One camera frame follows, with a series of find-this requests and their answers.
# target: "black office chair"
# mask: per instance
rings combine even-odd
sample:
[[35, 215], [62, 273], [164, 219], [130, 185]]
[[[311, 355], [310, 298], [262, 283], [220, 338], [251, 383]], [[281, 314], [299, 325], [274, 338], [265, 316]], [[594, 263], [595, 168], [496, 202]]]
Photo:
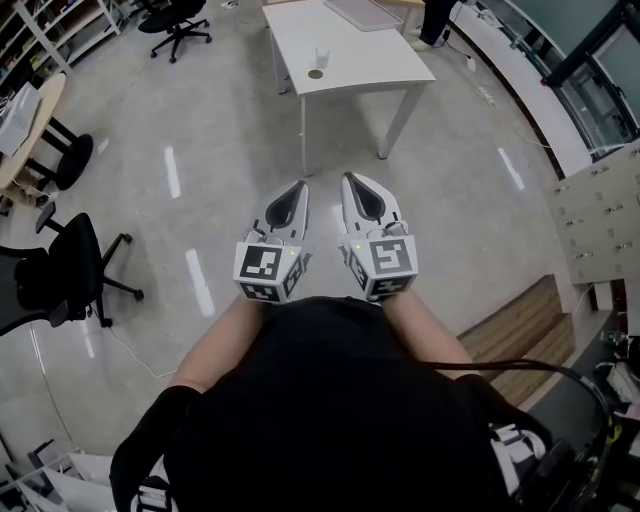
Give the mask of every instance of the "black office chair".
[[171, 48], [171, 58], [169, 62], [172, 64], [176, 61], [176, 51], [180, 45], [180, 41], [186, 37], [204, 37], [205, 43], [211, 42], [211, 36], [206, 32], [196, 32], [194, 29], [203, 25], [209, 27], [207, 20], [200, 20], [197, 23], [191, 23], [189, 18], [193, 18], [198, 14], [205, 5], [205, 0], [172, 0], [171, 4], [164, 9], [156, 9], [152, 5], [148, 5], [150, 12], [149, 17], [144, 20], [138, 30], [146, 34], [157, 34], [158, 32], [167, 31], [170, 37], [162, 41], [158, 46], [151, 50], [151, 58], [158, 56], [156, 51], [173, 41]]
[[49, 252], [38, 249], [0, 247], [0, 336], [33, 320], [49, 320], [52, 327], [66, 321], [91, 316], [96, 303], [102, 327], [113, 321], [105, 318], [103, 285], [131, 293], [137, 301], [142, 290], [134, 290], [104, 275], [104, 270], [120, 242], [130, 244], [131, 235], [120, 233], [104, 256], [86, 213], [76, 215], [64, 227], [55, 222], [56, 205], [50, 203], [36, 223], [36, 233], [44, 226], [58, 233]]

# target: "wooden step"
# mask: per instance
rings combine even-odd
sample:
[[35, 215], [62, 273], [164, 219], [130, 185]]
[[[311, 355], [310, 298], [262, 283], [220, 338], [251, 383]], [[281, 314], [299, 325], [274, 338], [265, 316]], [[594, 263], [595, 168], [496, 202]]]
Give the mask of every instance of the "wooden step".
[[482, 352], [483, 343], [495, 339], [496, 335], [504, 335], [505, 324], [517, 321], [522, 315], [528, 314], [533, 304], [544, 301], [543, 297], [549, 299], [553, 295], [557, 295], [555, 279], [553, 276], [544, 276], [494, 314], [463, 332], [459, 338], [467, 350]]
[[[516, 299], [460, 336], [474, 361], [517, 359], [560, 320], [560, 298], [553, 276], [545, 276]], [[487, 372], [489, 380], [497, 372]]]
[[[571, 316], [565, 314], [523, 358], [559, 365], [567, 360], [574, 348], [573, 323]], [[491, 385], [509, 403], [518, 406], [550, 376], [548, 372], [508, 370], [496, 377]]]

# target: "white table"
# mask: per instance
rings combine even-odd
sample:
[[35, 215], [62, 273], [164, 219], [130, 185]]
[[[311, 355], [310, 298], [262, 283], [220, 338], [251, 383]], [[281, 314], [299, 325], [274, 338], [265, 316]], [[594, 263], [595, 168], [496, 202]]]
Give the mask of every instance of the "white table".
[[[362, 32], [322, 0], [263, 7], [271, 27], [271, 43], [279, 94], [287, 92], [287, 75], [300, 98], [302, 172], [308, 176], [307, 98], [326, 94], [360, 94], [405, 89], [389, 131], [378, 149], [385, 159], [411, 116], [422, 91], [435, 78], [397, 30]], [[309, 78], [316, 48], [331, 51], [320, 79]]]

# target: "black pants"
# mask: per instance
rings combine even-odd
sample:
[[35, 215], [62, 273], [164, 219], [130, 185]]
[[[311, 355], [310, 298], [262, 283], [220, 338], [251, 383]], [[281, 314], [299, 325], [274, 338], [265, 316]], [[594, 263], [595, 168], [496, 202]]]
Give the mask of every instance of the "black pants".
[[434, 45], [442, 34], [451, 9], [457, 0], [428, 0], [424, 6], [424, 21], [420, 39], [427, 44]]

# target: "forearm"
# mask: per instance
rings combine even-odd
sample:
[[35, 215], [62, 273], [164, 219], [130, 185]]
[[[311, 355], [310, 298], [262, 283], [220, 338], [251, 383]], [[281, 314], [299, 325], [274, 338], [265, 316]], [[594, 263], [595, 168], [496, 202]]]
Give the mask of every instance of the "forearm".
[[[411, 290], [382, 303], [382, 308], [403, 343], [414, 357], [425, 362], [472, 363], [462, 343], [436, 318]], [[474, 371], [445, 372], [457, 378]]]
[[249, 350], [263, 323], [263, 305], [238, 296], [180, 363], [169, 386], [204, 393], [233, 370]]

